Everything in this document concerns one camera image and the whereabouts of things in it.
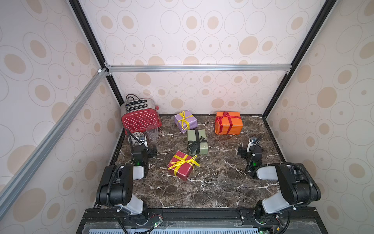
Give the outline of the dark red gift box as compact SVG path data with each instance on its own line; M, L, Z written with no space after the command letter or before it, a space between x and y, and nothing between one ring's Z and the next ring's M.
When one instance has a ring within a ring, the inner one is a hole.
M185 153L183 153L183 152L181 152L181 151L177 151L175 154L178 155L178 156L181 156L181 157L183 157L184 155L187 155L187 154L185 154ZM169 173L170 173L171 175L175 176L173 170L168 170L168 171L169 171ZM184 165L184 166L179 170L179 173L178 173L178 175L177 175L176 177L180 178L180 179L183 180L183 181L187 181L188 178L189 178L189 176L190 176L190 174L192 173L192 171L193 171L192 167L190 167L190 165L188 165L188 164L185 164L185 165Z

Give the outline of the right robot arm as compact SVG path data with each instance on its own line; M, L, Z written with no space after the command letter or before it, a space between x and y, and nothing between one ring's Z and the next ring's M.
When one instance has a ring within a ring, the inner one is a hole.
M306 207L321 199L321 191L308 170L301 163L263 164L262 136L249 138L246 147L240 146L237 155L247 162L245 172L254 179L272 180L280 191L256 203L252 217L261 223L266 215L283 213Z

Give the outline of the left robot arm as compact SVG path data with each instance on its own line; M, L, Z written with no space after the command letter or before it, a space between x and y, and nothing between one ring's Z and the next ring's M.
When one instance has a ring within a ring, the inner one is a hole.
M129 215L140 215L146 205L133 194L133 182L147 176L149 159L157 156L157 148L148 146L146 138L141 141L128 129L125 133L130 141L131 161L105 167L95 198L98 205Z

